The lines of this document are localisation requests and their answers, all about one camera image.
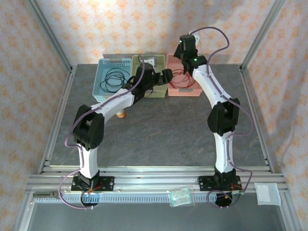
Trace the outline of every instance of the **red cable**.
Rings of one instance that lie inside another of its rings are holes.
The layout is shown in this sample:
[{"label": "red cable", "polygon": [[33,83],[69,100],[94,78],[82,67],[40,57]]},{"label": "red cable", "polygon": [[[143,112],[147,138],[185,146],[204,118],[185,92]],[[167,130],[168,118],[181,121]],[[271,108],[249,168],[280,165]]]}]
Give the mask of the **red cable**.
[{"label": "red cable", "polygon": [[[173,77],[175,77],[175,76],[184,74],[184,70],[175,69],[175,70],[172,71],[172,73],[173,73]],[[179,84],[179,83],[186,82],[186,81],[188,81],[188,84],[185,87],[180,87],[180,86],[175,85],[175,84]],[[195,83],[195,80],[193,79],[193,77],[188,72],[186,73],[186,76],[180,82],[170,81],[170,85],[173,88],[178,88],[178,89],[187,89],[187,88],[191,87],[194,83]]]}]

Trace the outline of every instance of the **orange floral pattern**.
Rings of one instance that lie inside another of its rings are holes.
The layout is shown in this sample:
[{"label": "orange floral pattern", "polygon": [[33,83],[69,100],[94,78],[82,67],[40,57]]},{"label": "orange floral pattern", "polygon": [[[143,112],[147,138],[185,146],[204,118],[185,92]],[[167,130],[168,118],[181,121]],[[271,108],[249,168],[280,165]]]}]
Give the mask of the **orange floral pattern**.
[{"label": "orange floral pattern", "polygon": [[[37,2],[71,65],[97,63],[102,53],[172,53],[179,36],[203,26],[222,28],[230,37],[229,49],[213,62],[240,64],[274,0]],[[226,44],[216,31],[202,31],[200,36],[197,48],[205,55]]]},{"label": "orange floral pattern", "polygon": [[0,15],[0,229],[10,231],[43,156],[66,71],[26,1],[1,1]]},{"label": "orange floral pattern", "polygon": [[249,65],[253,102],[274,168],[308,229],[308,8],[287,0]]}]

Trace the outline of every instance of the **purple cable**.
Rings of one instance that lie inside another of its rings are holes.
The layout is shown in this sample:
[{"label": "purple cable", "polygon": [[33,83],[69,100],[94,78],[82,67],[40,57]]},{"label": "purple cable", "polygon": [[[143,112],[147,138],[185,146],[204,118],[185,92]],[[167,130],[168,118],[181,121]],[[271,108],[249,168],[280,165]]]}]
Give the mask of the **purple cable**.
[{"label": "purple cable", "polygon": [[[207,60],[207,65],[206,65],[206,72],[207,72],[208,77],[210,78],[211,82],[213,83],[214,87],[215,87],[216,90],[219,92],[219,94],[220,94],[225,100],[227,100],[228,102],[232,103],[233,105],[235,105],[235,106],[237,106],[238,108],[240,108],[241,110],[243,110],[243,111],[245,112],[245,114],[246,114],[246,115],[249,117],[249,119],[250,119],[251,127],[250,127],[250,131],[249,131],[249,132],[247,132],[247,133],[232,133],[232,134],[230,134],[229,136],[227,136],[227,147],[228,147],[228,148],[227,148],[227,160],[229,161],[229,163],[230,163],[235,169],[240,170],[240,171],[242,171],[242,172],[249,172],[249,173],[250,173],[250,176],[249,176],[249,178],[248,178],[247,184],[245,185],[245,187],[244,187],[244,189],[243,189],[243,191],[245,192],[245,191],[247,190],[248,184],[249,184],[249,182],[250,182],[250,180],[251,180],[251,178],[252,178],[252,174],[253,174],[253,173],[252,173],[251,170],[243,169],[243,168],[237,167],[237,166],[230,160],[230,153],[229,153],[230,137],[232,137],[232,136],[249,136],[249,135],[252,133],[253,129],[254,129],[254,121],[253,121],[252,115],[251,115],[245,108],[243,108],[243,107],[240,106],[239,104],[233,102],[232,100],[228,99],[226,96],[223,95],[223,93],[221,92],[221,90],[219,89],[219,87],[216,85],[215,81],[212,79],[212,76],[210,75],[210,72],[209,72],[209,64],[210,64],[210,60],[211,60],[211,58],[213,57],[213,55],[216,54],[216,53],[218,53],[218,52],[220,52],[220,51],[222,51],[222,50],[227,49],[227,48],[230,46],[230,41],[229,41],[228,37],[226,36],[226,34],[225,34],[222,30],[220,30],[220,29],[218,29],[217,27],[214,27],[214,26],[205,26],[205,27],[202,27],[202,28],[200,28],[200,29],[197,29],[197,30],[191,32],[190,34],[193,34],[193,33],[197,32],[197,31],[204,30],[204,29],[214,29],[214,30],[219,31],[219,32],[225,37],[225,39],[226,39],[226,41],[227,41],[227,46],[226,46],[226,47],[223,47],[223,48],[221,48],[221,49],[218,49],[217,51],[213,52],[213,53],[209,56],[209,58],[208,58],[208,60]],[[219,193],[222,193],[222,194],[224,194],[224,195],[227,195],[227,194],[226,194],[225,192],[223,192],[223,191],[220,191],[220,190],[212,190],[212,191],[210,191],[210,192],[207,194],[207,196],[206,196],[206,200],[208,201],[209,204],[210,204],[210,202],[209,202],[209,195],[210,195],[211,193],[213,193],[213,192],[214,192],[214,193],[219,192]]]},{"label": "purple cable", "polygon": [[64,141],[64,144],[66,147],[69,147],[69,148],[74,148],[74,147],[77,147],[79,149],[79,155],[81,157],[81,163],[80,163],[80,169],[76,170],[76,171],[73,171],[69,174],[67,174],[63,179],[62,181],[60,182],[60,185],[59,185],[59,188],[58,188],[58,193],[59,193],[59,197],[60,199],[63,201],[63,203],[65,203],[66,205],[72,207],[72,208],[76,208],[76,209],[87,209],[87,208],[93,208],[92,206],[89,206],[89,207],[78,207],[78,206],[74,206],[70,203],[68,203],[62,196],[61,194],[61,186],[63,184],[63,182],[65,181],[65,179],[67,179],[69,176],[71,175],[74,175],[76,173],[78,173],[83,167],[84,167],[84,156],[83,156],[83,152],[82,152],[82,147],[79,145],[79,144],[68,144],[68,139],[70,138],[70,136],[73,134],[73,131],[74,129],[76,128],[77,124],[84,118],[86,117],[87,115],[91,114],[92,112],[96,112],[97,110],[101,109],[102,107],[104,107],[106,104],[108,104],[110,101],[114,100],[115,98],[118,98],[118,97],[121,97],[121,96],[124,96],[126,94],[128,94],[129,92],[131,92],[132,90],[134,90],[138,84],[141,82],[142,78],[143,78],[143,74],[144,74],[144,69],[145,69],[145,64],[144,64],[144,60],[142,58],[141,55],[138,55],[138,60],[140,59],[141,57],[141,60],[142,60],[142,72],[141,72],[141,75],[140,75],[140,78],[138,79],[137,83],[131,88],[129,89],[128,91],[126,91],[125,93],[122,93],[122,94],[119,94],[119,95],[116,95],[116,96],[113,96],[111,98],[109,98],[108,100],[106,100],[105,102],[103,102],[100,106],[98,106],[97,108],[95,109],[92,109],[86,113],[84,113],[81,117],[79,117],[76,122],[73,124],[72,128],[70,129],[68,135],[66,136],[66,139]]}]

